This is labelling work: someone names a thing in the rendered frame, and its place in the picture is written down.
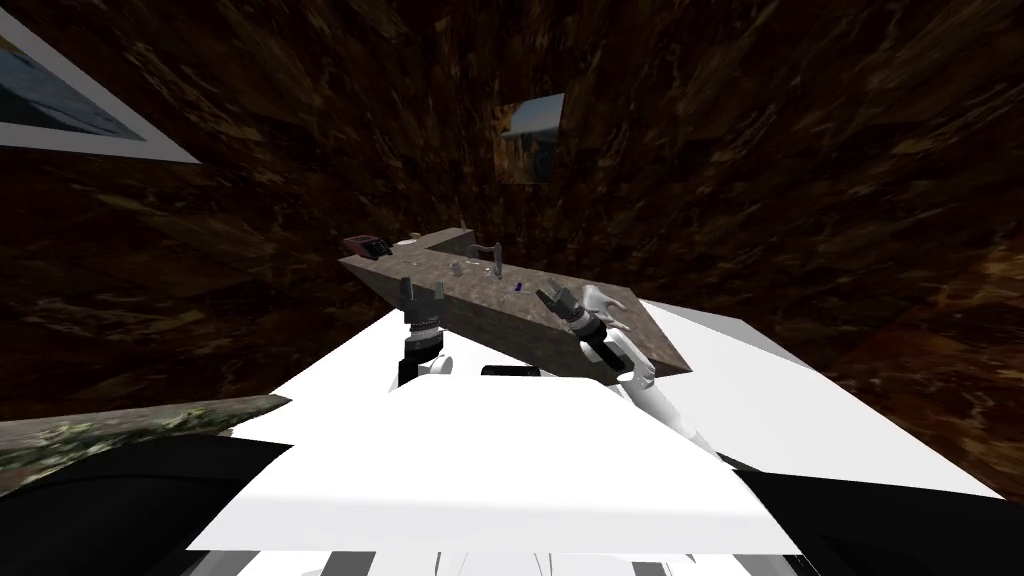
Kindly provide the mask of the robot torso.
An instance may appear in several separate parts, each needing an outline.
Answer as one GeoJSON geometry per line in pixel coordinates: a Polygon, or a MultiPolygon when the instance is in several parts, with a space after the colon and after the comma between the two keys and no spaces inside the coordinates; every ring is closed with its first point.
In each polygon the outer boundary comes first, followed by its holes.
{"type": "Polygon", "coordinates": [[[241,425],[281,443],[199,550],[790,556],[724,462],[582,378],[424,375],[307,392],[241,425]]]}

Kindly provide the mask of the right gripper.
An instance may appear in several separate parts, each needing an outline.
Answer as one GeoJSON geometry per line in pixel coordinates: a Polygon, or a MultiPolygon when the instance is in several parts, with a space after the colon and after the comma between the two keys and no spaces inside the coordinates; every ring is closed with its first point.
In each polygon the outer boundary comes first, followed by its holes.
{"type": "Polygon", "coordinates": [[[584,317],[584,308],[571,292],[555,278],[548,278],[547,283],[550,288],[549,294],[553,297],[542,289],[535,291],[544,305],[567,323],[580,321],[584,317]]]}

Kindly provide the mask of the dark red appliance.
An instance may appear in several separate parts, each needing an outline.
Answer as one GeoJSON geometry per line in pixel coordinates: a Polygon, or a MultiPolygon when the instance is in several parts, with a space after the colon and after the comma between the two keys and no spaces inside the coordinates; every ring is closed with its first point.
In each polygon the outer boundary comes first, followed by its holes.
{"type": "Polygon", "coordinates": [[[393,254],[391,245],[386,240],[373,235],[357,235],[344,238],[343,246],[353,255],[374,261],[383,256],[393,254]]]}

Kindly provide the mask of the white framed wall picture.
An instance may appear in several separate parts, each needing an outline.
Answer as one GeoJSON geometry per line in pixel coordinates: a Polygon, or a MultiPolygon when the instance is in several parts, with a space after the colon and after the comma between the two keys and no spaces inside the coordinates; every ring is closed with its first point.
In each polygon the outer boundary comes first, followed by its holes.
{"type": "Polygon", "coordinates": [[[0,146],[198,162],[1,7],[0,146]]]}

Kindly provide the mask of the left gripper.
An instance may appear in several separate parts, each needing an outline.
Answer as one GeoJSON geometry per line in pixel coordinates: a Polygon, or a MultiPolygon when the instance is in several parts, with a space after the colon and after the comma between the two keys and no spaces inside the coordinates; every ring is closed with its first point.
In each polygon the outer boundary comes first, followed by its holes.
{"type": "Polygon", "coordinates": [[[404,323],[439,323],[444,308],[444,285],[436,283],[433,298],[413,299],[410,277],[400,279],[400,302],[404,323]]]}

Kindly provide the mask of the white curved object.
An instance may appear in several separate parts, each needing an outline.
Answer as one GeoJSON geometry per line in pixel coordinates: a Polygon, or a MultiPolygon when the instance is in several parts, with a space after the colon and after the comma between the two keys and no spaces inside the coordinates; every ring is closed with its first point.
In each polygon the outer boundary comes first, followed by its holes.
{"type": "Polygon", "coordinates": [[[583,288],[583,304],[588,312],[601,320],[606,326],[618,329],[623,332],[630,332],[631,328],[613,318],[610,308],[627,311],[627,307],[618,300],[608,296],[596,285],[587,284],[583,288]]]}

